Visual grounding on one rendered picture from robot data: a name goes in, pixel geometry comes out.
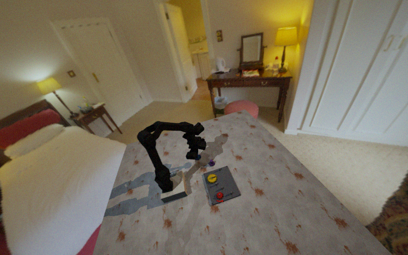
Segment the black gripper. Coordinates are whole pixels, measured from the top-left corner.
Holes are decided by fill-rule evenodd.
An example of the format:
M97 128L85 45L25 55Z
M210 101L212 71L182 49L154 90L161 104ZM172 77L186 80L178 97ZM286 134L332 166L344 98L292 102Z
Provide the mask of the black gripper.
M187 152L186 159L191 159L195 160L198 154L198 150L196 150L196 144L197 140L200 141L201 137L196 137L196 140L194 142L187 142L187 145L189 145L190 152Z

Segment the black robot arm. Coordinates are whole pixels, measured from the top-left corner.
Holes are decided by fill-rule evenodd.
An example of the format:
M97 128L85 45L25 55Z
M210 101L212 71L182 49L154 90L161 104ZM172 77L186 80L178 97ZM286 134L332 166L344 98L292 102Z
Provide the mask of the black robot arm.
M169 172L169 169L162 164L155 148L156 140L164 130L185 132L186 134L183 135L183 138L187 139L188 142L194 142L196 140L195 135L199 135L204 130L204 127L199 122L193 126L193 124L188 122L170 123L156 121L153 125L146 127L138 133L137 139L146 148L150 160L155 167L155 182L162 189L162 193L173 190L173 182L170 180L171 173ZM151 134L153 131L154 133ZM205 150L205 148L205 139L202 138L200 141L197 140L196 150Z

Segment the yellow gear with black stripe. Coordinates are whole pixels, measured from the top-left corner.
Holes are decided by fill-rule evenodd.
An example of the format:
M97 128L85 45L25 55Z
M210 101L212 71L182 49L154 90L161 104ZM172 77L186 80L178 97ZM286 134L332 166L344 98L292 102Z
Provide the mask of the yellow gear with black stripe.
M211 177L212 177L212 178L211 178ZM214 174L209 175L209 176L207 177L207 180L208 180L209 183L214 183L217 179L218 179L217 176L214 175Z

